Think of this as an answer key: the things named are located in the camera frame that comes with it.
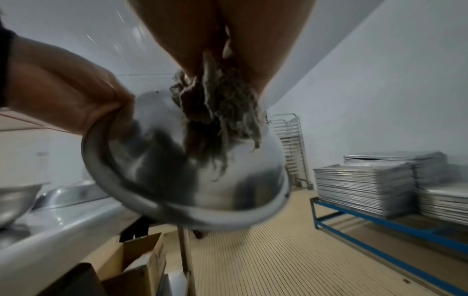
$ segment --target blue metal rack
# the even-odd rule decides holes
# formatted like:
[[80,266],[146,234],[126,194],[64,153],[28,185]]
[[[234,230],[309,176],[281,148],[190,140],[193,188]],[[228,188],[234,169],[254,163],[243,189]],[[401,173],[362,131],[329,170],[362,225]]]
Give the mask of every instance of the blue metal rack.
[[[336,210],[337,212],[335,213],[332,213],[332,214],[329,214],[329,215],[326,215],[326,216],[323,216],[323,217],[317,217],[316,214],[315,214],[315,205],[318,204],[318,205],[321,205],[321,206],[324,206],[324,207],[327,207],[327,208],[330,208],[330,209],[333,209],[333,210]],[[409,227],[409,226],[405,226],[405,225],[402,225],[402,224],[398,224],[398,223],[395,223],[395,222],[392,222],[391,220],[387,220],[387,219],[383,219],[383,218],[378,218],[378,217],[374,217],[374,216],[370,216],[370,215],[366,215],[362,212],[357,212],[357,211],[353,211],[353,210],[350,210],[350,209],[345,209],[343,207],[339,207],[339,206],[336,206],[334,204],[329,204],[329,203],[326,203],[326,202],[323,202],[323,201],[320,201],[317,197],[314,197],[314,198],[311,198],[311,208],[312,208],[312,216],[313,216],[313,223],[314,223],[314,226],[316,229],[319,229],[320,227],[330,231],[331,233],[339,236],[339,237],[342,237],[344,239],[346,239],[347,241],[357,245],[358,247],[361,247],[363,248],[364,250],[366,251],[369,251],[379,257],[381,257],[382,259],[388,261],[389,263],[399,267],[399,268],[402,268],[404,270],[406,270],[407,272],[409,273],[412,273],[414,274],[415,276],[427,281],[428,283],[434,285],[434,286],[437,286],[453,295],[456,295],[456,296],[468,296],[468,292],[467,291],[464,291],[454,285],[451,285],[435,276],[432,276],[420,269],[417,269],[416,267],[414,266],[411,266],[401,260],[398,260],[397,258],[393,257],[393,256],[390,256],[389,254],[387,253],[384,253],[382,251],[379,251],[377,249],[375,249],[374,247],[371,247],[369,246],[368,244],[366,243],[363,243],[337,229],[334,229],[333,227],[325,224],[324,222],[327,221],[327,220],[330,220],[330,219],[333,219],[333,218],[336,218],[336,217],[339,217],[341,215],[344,215],[344,214],[349,214],[349,215],[352,215],[352,216],[355,216],[355,217],[358,217],[358,218],[362,218],[362,219],[365,219],[365,220],[368,220],[368,221],[371,221],[375,224],[378,224],[378,225],[381,225],[381,226],[384,226],[384,227],[387,227],[387,228],[390,228],[390,229],[393,229],[393,230],[396,230],[396,231],[399,231],[399,232],[402,232],[402,233],[405,233],[405,234],[408,234],[410,236],[413,236],[413,237],[418,237],[418,238],[422,238],[422,239],[425,239],[425,240],[428,240],[428,241],[432,241],[432,242],[435,242],[439,245],[442,245],[442,246],[445,246],[445,247],[448,247],[450,249],[453,249],[453,250],[456,250],[458,252],[462,252],[464,254],[468,254],[468,245],[467,244],[463,244],[463,243],[460,243],[458,241],[455,241],[455,240],[452,240],[452,239],[448,239],[446,237],[443,237],[441,236],[442,233],[447,233],[447,231],[451,231],[452,228],[448,227],[448,226],[443,226],[443,227],[439,227],[439,228],[433,228],[433,229],[424,229],[424,230],[420,230],[420,229],[415,229],[415,228],[412,228],[412,227]]]

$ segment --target stainless steel counter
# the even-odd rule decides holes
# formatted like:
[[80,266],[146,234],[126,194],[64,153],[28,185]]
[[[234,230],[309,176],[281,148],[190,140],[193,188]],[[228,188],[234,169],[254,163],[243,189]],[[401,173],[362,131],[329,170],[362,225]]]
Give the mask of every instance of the stainless steel counter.
[[37,295],[138,217],[113,198],[27,213],[0,230],[0,294]]

